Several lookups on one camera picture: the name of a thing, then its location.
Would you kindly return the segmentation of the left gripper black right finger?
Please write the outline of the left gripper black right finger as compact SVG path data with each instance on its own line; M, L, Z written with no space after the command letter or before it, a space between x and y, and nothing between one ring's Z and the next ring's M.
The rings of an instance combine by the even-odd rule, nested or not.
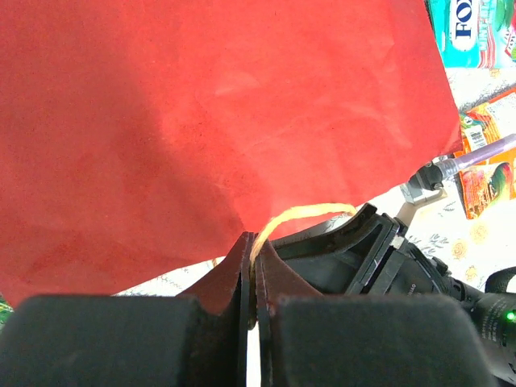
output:
M475 328L442 295L325 296L263 246L255 260L264 386L494 386Z

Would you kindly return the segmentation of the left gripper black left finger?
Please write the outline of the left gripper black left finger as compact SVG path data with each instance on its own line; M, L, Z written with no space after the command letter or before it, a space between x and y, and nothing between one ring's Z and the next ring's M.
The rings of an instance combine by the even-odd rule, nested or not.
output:
M28 298L2 329L2 385L244 385L251 245L174 297Z

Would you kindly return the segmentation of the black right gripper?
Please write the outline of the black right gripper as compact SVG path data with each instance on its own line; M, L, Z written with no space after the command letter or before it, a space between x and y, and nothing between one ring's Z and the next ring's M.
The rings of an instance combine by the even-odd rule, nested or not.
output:
M377 217L369 203L348 218L338 215L273 240L269 256L296 259L297 273L324 294L439 293L454 298L484 341L515 345L515 294L507 291L514 267L491 274L483 291L474 289L452 277L440 259L426 258L396 221Z

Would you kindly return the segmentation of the yellow green Fox's candy bag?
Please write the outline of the yellow green Fox's candy bag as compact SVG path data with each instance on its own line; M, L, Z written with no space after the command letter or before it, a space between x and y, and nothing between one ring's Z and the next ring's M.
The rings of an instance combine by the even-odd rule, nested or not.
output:
M7 319L14 313L13 307L0 295L0 327L3 328Z

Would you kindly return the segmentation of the orange snack packet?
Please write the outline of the orange snack packet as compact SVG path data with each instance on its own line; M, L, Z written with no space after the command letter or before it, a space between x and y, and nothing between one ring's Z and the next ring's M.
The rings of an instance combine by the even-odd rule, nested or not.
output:
M469 154L515 133L515 89L473 107L460 115L463 149ZM459 172L466 218L479 218L485 210L515 199L515 150L491 156Z

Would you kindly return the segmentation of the red paper bag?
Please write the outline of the red paper bag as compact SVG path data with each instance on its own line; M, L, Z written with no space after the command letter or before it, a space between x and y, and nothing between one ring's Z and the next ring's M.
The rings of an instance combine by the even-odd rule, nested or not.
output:
M421 1L4 1L1 293L115 294L459 146Z

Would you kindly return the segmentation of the teal Fox's candy bag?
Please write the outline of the teal Fox's candy bag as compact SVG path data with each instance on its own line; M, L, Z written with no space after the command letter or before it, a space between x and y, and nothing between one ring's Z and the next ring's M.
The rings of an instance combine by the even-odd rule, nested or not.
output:
M514 0L434 0L427 8L445 68L515 66Z

